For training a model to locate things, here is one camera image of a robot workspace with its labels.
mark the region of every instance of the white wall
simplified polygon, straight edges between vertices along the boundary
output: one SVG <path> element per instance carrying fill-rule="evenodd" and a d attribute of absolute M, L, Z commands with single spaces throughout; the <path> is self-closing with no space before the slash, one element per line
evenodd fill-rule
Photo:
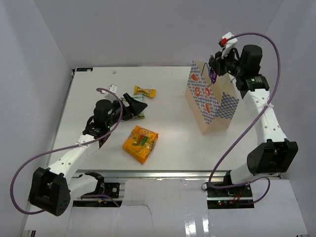
<path fill-rule="evenodd" d="M 189 66 L 228 31 L 265 32 L 282 0 L 34 0 L 68 64 Z M 248 37 L 240 43 L 259 43 Z"/>
<path fill-rule="evenodd" d="M 24 161 L 49 149 L 71 70 L 32 0 L 1 0 L 0 32 L 0 236 L 15 237 L 24 215 L 11 203 L 10 181 Z M 32 162 L 17 179 L 22 208 L 42 163 Z"/>
<path fill-rule="evenodd" d="M 316 237 L 316 2 L 287 0 L 281 5 L 267 30 L 281 56 L 281 81 L 273 104 L 279 123 L 299 152 L 289 171 L 308 233 Z M 262 74 L 275 83 L 276 57 L 272 47 L 262 42 Z"/>

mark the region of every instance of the yellow candy wrapper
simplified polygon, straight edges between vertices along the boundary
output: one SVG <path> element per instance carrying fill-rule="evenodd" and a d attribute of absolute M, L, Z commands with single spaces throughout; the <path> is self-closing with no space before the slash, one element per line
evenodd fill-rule
<path fill-rule="evenodd" d="M 155 146 L 158 133 L 136 126 L 123 144 L 123 150 L 144 164 Z"/>
<path fill-rule="evenodd" d="M 142 94 L 145 95 L 149 98 L 154 98 L 156 95 L 156 90 L 155 89 L 142 89 L 139 86 L 134 87 L 134 95 Z"/>

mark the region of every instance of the printed pattern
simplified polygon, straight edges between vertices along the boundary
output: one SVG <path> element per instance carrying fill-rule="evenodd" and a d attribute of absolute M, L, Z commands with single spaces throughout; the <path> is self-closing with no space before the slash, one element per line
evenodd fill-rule
<path fill-rule="evenodd" d="M 198 78 L 198 81 L 191 79 L 192 74 L 195 74 L 195 76 Z M 192 66 L 191 66 L 190 76 L 188 80 L 188 87 L 206 123 L 210 124 L 213 121 L 213 119 L 215 119 L 218 116 L 220 105 L 215 99 L 215 96 L 212 93 L 212 91 L 210 91 L 209 97 L 206 96 L 205 87 L 207 87 L 207 84 L 206 84 L 205 78 L 201 76 L 201 73 L 195 63 L 192 63 Z M 196 94 L 196 87 L 198 88 L 199 96 L 197 96 Z M 206 103 L 210 105 L 210 113 L 207 111 L 205 107 Z"/>
<path fill-rule="evenodd" d="M 237 109 L 238 102 L 239 99 L 223 92 L 218 117 L 221 117 L 222 119 L 232 119 Z"/>

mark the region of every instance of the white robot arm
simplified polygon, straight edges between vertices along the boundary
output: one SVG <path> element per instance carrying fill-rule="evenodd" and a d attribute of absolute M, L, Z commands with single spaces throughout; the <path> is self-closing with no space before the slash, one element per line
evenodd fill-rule
<path fill-rule="evenodd" d="M 245 45 L 239 57 L 234 48 L 237 39 L 227 41 L 232 36 L 229 32 L 221 38 L 219 44 L 223 50 L 210 57 L 210 68 L 219 76 L 228 73 L 236 78 L 237 89 L 254 120 L 265 106 L 268 107 L 255 124 L 258 147 L 249 153 L 245 164 L 227 172 L 224 186 L 286 172 L 298 151 L 297 143 L 289 142 L 281 130 L 273 106 L 267 104 L 270 97 L 269 85 L 266 78 L 259 74 L 261 47 Z"/>
<path fill-rule="evenodd" d="M 147 104 L 123 95 L 127 103 L 121 106 L 117 100 L 103 99 L 96 103 L 94 115 L 87 121 L 77 146 L 70 149 L 58 161 L 46 169 L 38 168 L 33 173 L 29 201 L 55 216 L 65 212 L 71 199 L 85 194 L 102 194 L 104 177 L 96 172 L 86 172 L 79 178 L 72 178 L 80 165 L 106 142 L 110 128 L 119 121 L 129 120 L 140 114 Z"/>

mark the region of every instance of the paper bag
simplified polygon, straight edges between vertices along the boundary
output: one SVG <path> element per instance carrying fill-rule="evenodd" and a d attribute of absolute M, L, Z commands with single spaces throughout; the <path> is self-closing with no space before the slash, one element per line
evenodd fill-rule
<path fill-rule="evenodd" d="M 227 129 L 239 102 L 228 74 L 212 73 L 207 63 L 193 61 L 185 93 L 202 134 Z"/>

